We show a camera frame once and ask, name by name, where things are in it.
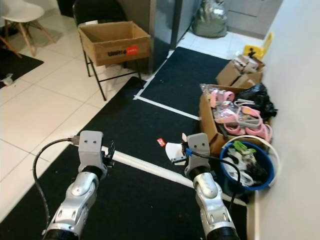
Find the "gray bag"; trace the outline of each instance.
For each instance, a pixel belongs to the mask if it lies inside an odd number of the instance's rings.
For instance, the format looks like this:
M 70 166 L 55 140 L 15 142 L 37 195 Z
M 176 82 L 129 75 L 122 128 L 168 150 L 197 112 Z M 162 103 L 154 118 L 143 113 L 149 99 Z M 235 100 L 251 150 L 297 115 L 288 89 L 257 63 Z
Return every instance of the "gray bag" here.
M 192 23 L 195 35 L 219 38 L 227 35 L 227 16 L 223 0 L 202 0 Z

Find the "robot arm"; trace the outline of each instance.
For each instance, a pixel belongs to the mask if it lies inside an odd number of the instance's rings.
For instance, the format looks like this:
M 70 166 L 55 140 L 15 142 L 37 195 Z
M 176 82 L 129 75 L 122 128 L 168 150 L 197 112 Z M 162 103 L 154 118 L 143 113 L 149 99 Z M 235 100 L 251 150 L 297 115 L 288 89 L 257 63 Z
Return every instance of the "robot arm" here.
M 106 176 L 107 167 L 113 167 L 112 158 L 115 147 L 112 144 L 108 149 L 108 156 L 105 156 L 102 151 L 102 138 L 101 132 L 81 132 L 78 149 L 79 174 L 74 183 L 68 187 L 65 200 L 49 224 L 44 240 L 80 239 L 89 210 L 96 201 L 99 181 Z M 193 182 L 206 239 L 239 240 L 231 216 L 222 201 L 221 187 L 210 173 L 209 160 L 191 154 L 196 152 L 210 155 L 207 135 L 199 133 L 188 136 L 183 151 L 186 153 L 184 158 L 187 160 L 184 173 Z

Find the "blue cable tie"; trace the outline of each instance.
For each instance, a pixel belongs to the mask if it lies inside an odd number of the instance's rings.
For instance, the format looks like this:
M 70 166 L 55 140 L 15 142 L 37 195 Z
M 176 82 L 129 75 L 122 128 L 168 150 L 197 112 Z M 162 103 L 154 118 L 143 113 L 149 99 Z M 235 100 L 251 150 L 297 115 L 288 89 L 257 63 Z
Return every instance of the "blue cable tie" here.
M 189 155 L 190 157 L 192 156 L 192 151 L 190 150 L 190 148 L 186 148 L 186 149 L 185 149 L 185 153 L 186 153 L 187 155 Z

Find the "black cable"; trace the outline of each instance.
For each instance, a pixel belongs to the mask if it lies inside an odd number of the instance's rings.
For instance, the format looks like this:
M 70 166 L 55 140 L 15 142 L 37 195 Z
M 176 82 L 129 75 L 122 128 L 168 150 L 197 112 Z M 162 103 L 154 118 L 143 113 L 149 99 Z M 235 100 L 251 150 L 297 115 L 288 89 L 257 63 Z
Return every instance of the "black cable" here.
M 46 227 L 45 229 L 48 228 L 49 226 L 49 223 L 50 223 L 50 212 L 49 212 L 49 207 L 48 207 L 48 203 L 47 203 L 47 199 L 46 199 L 46 196 L 44 194 L 44 191 L 42 190 L 42 187 L 40 185 L 40 182 L 38 180 L 38 177 L 37 177 L 37 162 L 38 162 L 38 159 L 40 157 L 40 155 L 44 152 L 44 150 L 46 150 L 48 147 L 52 146 L 53 144 L 57 144 L 57 143 L 61 143 L 61 142 L 71 142 L 72 138 L 62 138 L 62 139 L 59 139 L 59 140 L 55 140 L 53 142 L 50 142 L 49 144 L 45 145 L 39 152 L 38 154 L 35 156 L 34 158 L 34 162 L 33 162 L 33 166 L 32 166 L 32 175 L 33 175 L 33 179 L 34 179 L 34 183 L 35 183 L 35 186 L 36 186 L 36 189 L 39 191 L 40 193 L 40 196 L 41 196 L 41 199 L 42 199 L 42 202 L 43 202 L 43 205 L 44 205 L 44 208 L 45 208 L 45 222 L 46 222 Z
M 237 166 L 234 165 L 233 163 L 228 162 L 228 161 L 223 160 L 223 159 L 220 159 L 220 158 L 218 158 L 218 157 L 202 155 L 202 154 L 197 153 L 197 152 L 194 152 L 194 151 L 192 151 L 191 153 L 192 153 L 193 155 L 196 155 L 196 156 L 201 157 L 201 158 L 204 158 L 204 159 L 215 160 L 215 161 L 219 161 L 219 162 L 224 163 L 224 164 L 228 164 L 228 165 L 232 166 L 232 167 L 236 170 L 236 172 L 237 172 L 237 174 L 238 174 L 238 178 L 237 178 L 237 181 L 236 181 L 235 190 L 233 191 L 233 194 L 232 194 L 232 197 L 231 197 L 231 201 L 230 201 L 230 206 L 229 206 L 229 213 L 231 214 L 232 206 L 233 206 L 233 204 L 234 204 L 234 201 L 235 201 L 235 198 L 236 198 L 236 194 L 237 194 L 237 192 L 238 192 L 238 190 L 239 190 L 239 187 L 240 187 L 240 179 L 241 179 L 241 176 L 240 176 L 240 171 L 239 171 L 239 169 L 238 169 Z

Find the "open cardboard box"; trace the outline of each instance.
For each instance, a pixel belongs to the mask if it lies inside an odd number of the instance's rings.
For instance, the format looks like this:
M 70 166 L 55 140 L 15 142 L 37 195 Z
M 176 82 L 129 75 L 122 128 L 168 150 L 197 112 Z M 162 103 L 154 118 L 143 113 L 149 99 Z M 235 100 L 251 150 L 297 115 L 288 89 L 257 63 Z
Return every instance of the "open cardboard box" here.
M 238 88 L 238 87 L 231 87 L 231 86 L 220 86 L 220 85 L 211 85 L 214 88 L 219 88 L 221 90 L 232 91 L 235 94 L 240 93 L 246 89 Z M 199 106 L 199 115 L 200 115 L 200 126 L 203 133 L 207 134 L 210 152 L 213 155 L 218 156 L 223 145 L 230 139 L 233 139 L 235 136 L 227 136 L 227 140 L 224 140 L 223 134 L 218 132 L 216 122 L 214 120 L 214 116 L 212 113 L 212 109 L 210 106 L 210 102 L 207 97 L 202 94 L 200 98 L 200 106 Z M 263 146 L 263 144 L 257 139 L 250 139 L 250 138 L 240 138 L 239 141 L 246 141 L 253 143 L 258 146 Z
M 242 59 L 244 64 L 248 64 L 245 58 Z M 262 70 L 265 64 L 257 58 L 253 59 L 258 67 L 257 72 L 254 73 L 243 73 L 242 69 L 239 68 L 232 60 L 222 69 L 222 71 L 216 76 L 216 81 L 222 86 L 231 86 L 234 88 L 249 89 L 252 86 L 258 84 L 262 80 Z
M 150 56 L 150 35 L 132 21 L 81 25 L 82 46 L 96 66 Z

